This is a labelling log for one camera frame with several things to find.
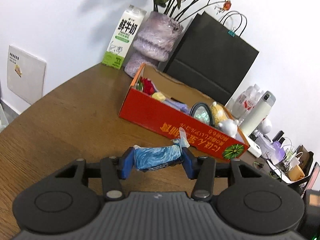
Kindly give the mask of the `blue painted pouch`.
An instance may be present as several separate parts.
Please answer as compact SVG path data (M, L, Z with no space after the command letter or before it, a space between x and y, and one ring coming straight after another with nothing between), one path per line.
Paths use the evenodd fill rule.
M190 146L183 128L178 129L179 138L172 140L171 146L140 147L135 145L134 166L140 171L155 171L168 166L175 166L184 161L182 148Z

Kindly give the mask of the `white and yellow plush sheep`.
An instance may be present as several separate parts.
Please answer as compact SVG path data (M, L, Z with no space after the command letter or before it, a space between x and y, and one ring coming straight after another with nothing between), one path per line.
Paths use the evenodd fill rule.
M215 128L235 139L238 132L239 121L229 118L224 108L216 101L211 104L210 109L212 111Z

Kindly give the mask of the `round black mirror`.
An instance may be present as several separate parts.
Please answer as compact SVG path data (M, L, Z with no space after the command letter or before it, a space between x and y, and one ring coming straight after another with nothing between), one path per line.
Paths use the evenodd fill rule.
M210 107L204 102L198 102L190 110L190 116L198 121L214 127L214 118Z

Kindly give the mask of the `purple knitted pouch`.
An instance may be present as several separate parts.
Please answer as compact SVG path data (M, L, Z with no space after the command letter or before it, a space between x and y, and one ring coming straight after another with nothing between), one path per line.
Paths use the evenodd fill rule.
M154 88L155 88L156 92L161 92L159 89L156 88L155 85L154 85ZM174 109L176 109L176 110L178 110L180 112L183 112L185 114L189 114L189 112L190 112L190 108L185 103L181 103L179 101L176 101L176 100L168 98L168 97L166 97L166 100L164 102L161 102L161 103L164 103L165 105L170 106L171 108L174 108Z

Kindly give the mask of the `cream yellow plug adapter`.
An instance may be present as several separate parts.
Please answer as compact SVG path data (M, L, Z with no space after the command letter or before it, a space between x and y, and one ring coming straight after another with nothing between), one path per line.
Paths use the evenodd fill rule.
M160 102L164 102L166 100L166 97L161 92L155 92L151 97Z

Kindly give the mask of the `red artificial rose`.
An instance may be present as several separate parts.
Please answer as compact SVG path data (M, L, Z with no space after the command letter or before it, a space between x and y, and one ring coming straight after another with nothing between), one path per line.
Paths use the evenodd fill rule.
M138 90L148 95L152 95L156 92L152 81L144 77L140 77L138 81Z

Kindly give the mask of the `iridescent plastic bag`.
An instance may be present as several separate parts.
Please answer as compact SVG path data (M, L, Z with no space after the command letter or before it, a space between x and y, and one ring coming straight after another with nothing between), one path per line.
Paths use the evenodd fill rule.
M194 113L194 118L204 124L210 125L210 114L208 113L208 111L204 106L199 106L196 109Z

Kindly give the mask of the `white power bank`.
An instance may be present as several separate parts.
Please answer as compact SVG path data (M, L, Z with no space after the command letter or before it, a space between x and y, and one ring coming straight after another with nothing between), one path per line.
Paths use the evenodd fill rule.
M256 144L250 137L245 136L246 140L248 141L249 148L248 152L255 156L256 158L260 158L262 155L261 148L259 147L258 144Z

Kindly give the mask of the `white round speaker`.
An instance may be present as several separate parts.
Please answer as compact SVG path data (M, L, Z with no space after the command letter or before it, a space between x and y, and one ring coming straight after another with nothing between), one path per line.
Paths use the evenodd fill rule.
M270 133L272 124L270 120L264 119L257 127L257 130L262 134Z

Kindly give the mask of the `left plastic water bottle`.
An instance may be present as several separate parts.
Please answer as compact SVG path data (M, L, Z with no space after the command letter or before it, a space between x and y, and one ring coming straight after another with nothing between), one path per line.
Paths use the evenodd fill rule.
M255 84L253 86L249 86L244 92L242 92L238 98L235 100L232 107L232 115L240 120L245 116L245 114L249 113L248 109L248 100L251 94L259 91L260 87Z

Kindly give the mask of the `plastic water bottle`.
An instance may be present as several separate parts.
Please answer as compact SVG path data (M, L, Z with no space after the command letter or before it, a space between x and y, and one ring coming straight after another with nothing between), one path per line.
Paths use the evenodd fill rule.
M235 100L232 107L232 115L240 120L245 116L245 114L249 113L248 109L248 100L251 94L259 91L260 87L255 84L253 86L249 86L244 92L242 92L238 98Z
M248 111L250 112L255 105L258 103L258 101L260 100L260 98L263 96L264 91L256 91L255 93L251 94L248 100Z

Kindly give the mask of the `purple tissue pack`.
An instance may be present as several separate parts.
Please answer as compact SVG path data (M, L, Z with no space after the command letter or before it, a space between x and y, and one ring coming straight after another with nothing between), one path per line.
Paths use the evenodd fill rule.
M285 150L282 148L282 144L285 141L285 138L280 138L277 141L272 143L272 146L275 149L275 157L278 161L282 161L285 157Z

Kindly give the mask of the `red pumpkin cardboard box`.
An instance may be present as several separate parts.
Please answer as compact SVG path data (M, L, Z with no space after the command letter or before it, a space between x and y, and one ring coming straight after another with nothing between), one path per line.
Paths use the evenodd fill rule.
M160 102L137 88L141 78L149 79L167 98L174 98L192 107L198 102L210 104L213 100L152 66L142 64L133 78L121 106L119 116L169 139L179 136L179 129L186 132L190 146L214 158L229 161L239 158L248 148L248 141L238 130L234 138L196 120L187 113Z

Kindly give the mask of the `white thermos bottle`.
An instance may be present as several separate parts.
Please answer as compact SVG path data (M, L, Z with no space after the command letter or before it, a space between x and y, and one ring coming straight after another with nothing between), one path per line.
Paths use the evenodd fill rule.
M276 97L269 91L265 92L240 124L239 128L243 135L249 136L256 129L256 127L268 116L275 102Z

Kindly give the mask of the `right plastic water bottle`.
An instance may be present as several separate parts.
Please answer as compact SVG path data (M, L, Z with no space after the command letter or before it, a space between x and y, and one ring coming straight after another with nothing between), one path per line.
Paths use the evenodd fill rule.
M260 98L263 96L264 91L256 91L255 93L251 94L248 100L248 111L250 112L255 105L258 103L258 101L260 100Z

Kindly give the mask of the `white green milk carton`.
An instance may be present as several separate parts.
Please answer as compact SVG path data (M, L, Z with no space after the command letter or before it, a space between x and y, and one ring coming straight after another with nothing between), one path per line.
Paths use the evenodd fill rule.
M109 42L102 64L116 69L122 67L145 15L145 10L133 5L125 9Z

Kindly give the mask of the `black paper shopping bag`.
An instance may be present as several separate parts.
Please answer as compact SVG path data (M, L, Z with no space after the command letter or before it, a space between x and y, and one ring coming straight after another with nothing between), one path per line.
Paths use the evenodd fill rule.
M184 32L163 72L225 105L258 54L204 12Z

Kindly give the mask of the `purple ceramic vase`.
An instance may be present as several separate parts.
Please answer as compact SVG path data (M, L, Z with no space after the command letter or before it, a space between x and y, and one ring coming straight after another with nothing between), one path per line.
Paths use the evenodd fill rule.
M133 42L134 53L124 71L134 77L142 64L157 68L169 58L183 26L176 20L159 12L151 12Z

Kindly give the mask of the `teal binder clip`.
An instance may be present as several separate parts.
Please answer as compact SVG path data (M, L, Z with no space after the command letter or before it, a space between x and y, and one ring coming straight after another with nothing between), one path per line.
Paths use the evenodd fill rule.
M231 35L232 37L235 37L235 32L233 32L231 30L228 31L228 34Z

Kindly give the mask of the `white wall panel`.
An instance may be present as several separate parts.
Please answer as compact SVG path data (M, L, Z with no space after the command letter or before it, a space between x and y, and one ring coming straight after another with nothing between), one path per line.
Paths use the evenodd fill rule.
M7 87L28 104L43 97L46 61L10 45L7 61Z

